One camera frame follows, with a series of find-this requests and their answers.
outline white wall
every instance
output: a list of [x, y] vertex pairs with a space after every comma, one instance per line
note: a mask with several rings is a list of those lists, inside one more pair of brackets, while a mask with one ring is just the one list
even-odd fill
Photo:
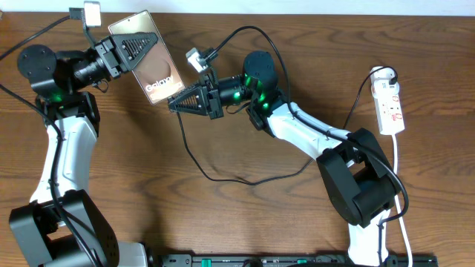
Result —
[[[475, 0], [102, 0], [104, 12], [475, 16]], [[68, 11], [83, 0], [0, 0], [3, 11]]]

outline white cable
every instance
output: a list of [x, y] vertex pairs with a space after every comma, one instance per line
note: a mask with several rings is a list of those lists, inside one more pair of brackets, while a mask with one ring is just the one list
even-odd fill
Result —
[[[394, 173], [398, 173], [398, 143], [396, 141], [396, 135], [392, 135], [393, 138], [393, 151], [394, 151]], [[399, 204], [398, 195], [394, 196], [394, 202], [396, 203], [396, 210], [401, 213], [401, 205]], [[410, 250], [409, 238], [407, 237], [406, 227], [404, 226], [404, 220], [399, 218], [399, 225], [401, 226], [402, 238], [404, 238], [404, 244], [407, 250], [407, 267], [413, 267], [413, 252]]]

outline brown wood tabletop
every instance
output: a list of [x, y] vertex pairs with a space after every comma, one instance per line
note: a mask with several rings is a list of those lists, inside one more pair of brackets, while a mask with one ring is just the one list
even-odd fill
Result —
[[[128, 14], [102, 14], [97, 38]], [[5, 52], [65, 13], [5, 13]], [[216, 47], [235, 28], [262, 27], [280, 50], [292, 100], [307, 113], [341, 127], [371, 67], [399, 73], [406, 130], [398, 135], [399, 174], [410, 196], [404, 217], [415, 254], [435, 254], [440, 266], [475, 260], [475, 19], [412, 16], [153, 15], [189, 85], [192, 47]], [[88, 47], [79, 21], [67, 21], [31, 44], [54, 51]], [[215, 61], [220, 77], [241, 71], [253, 50], [271, 51], [255, 31], [236, 35]], [[0, 82], [33, 101], [16, 68], [19, 50], [0, 62]], [[392, 161], [391, 138], [379, 135], [366, 85], [349, 124], [364, 127]], [[88, 88], [101, 116], [91, 160], [93, 201], [122, 241], [145, 241], [157, 253], [303, 254], [345, 251], [345, 221], [335, 212], [315, 163], [298, 177], [256, 187], [208, 181], [183, 147], [177, 116], [165, 102], [152, 106], [130, 73], [106, 94]], [[296, 172], [308, 157], [285, 141], [256, 131], [246, 115], [183, 115], [189, 147], [215, 178], [251, 181]], [[42, 174], [48, 146], [40, 117], [0, 92], [0, 266], [26, 261], [8, 225], [12, 208], [28, 204]], [[398, 222], [387, 247], [405, 254]]]

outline wooden surface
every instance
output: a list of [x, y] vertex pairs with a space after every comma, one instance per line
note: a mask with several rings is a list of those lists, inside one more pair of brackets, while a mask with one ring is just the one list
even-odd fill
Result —
[[[0, 51], [64, 14], [8, 13], [0, 21]], [[107, 14], [107, 26], [126, 14]], [[154, 14], [187, 85], [192, 47], [216, 47], [235, 28], [262, 27], [282, 53], [293, 100], [318, 119], [341, 127], [358, 86], [375, 65], [399, 72], [406, 131], [398, 135], [400, 177], [410, 195], [404, 217], [415, 253], [434, 253], [440, 266], [475, 260], [475, 20], [401, 16], [233, 16]], [[97, 37], [107, 27], [94, 30]], [[69, 21], [32, 43], [53, 50], [88, 44]], [[239, 73], [244, 56], [270, 50], [258, 33], [238, 34], [222, 49], [220, 76]], [[0, 63], [1, 83], [33, 100], [16, 69], [18, 52]], [[131, 75], [94, 89], [101, 125], [91, 162], [90, 192], [117, 238], [145, 241], [157, 252], [198, 254], [315, 253], [346, 250], [347, 224], [330, 205], [316, 164], [299, 177], [257, 187], [210, 182], [183, 147], [176, 115], [151, 106]], [[371, 130], [392, 160], [390, 137], [378, 135], [373, 98], [365, 87], [349, 129]], [[307, 157], [257, 132], [247, 115], [183, 115], [190, 149], [216, 178], [256, 181], [297, 171]], [[0, 93], [0, 266], [26, 264], [8, 227], [12, 208], [26, 205], [45, 160], [41, 119]], [[405, 253], [399, 224], [387, 247]]]

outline white power strip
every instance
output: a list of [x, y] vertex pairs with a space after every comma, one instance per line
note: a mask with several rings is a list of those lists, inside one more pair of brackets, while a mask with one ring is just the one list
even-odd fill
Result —
[[[374, 67], [371, 72], [381, 68]], [[390, 68], [378, 70], [371, 75], [371, 93], [374, 97], [379, 133], [397, 134], [404, 130], [401, 102], [399, 101], [399, 83], [390, 85], [396, 74]]]

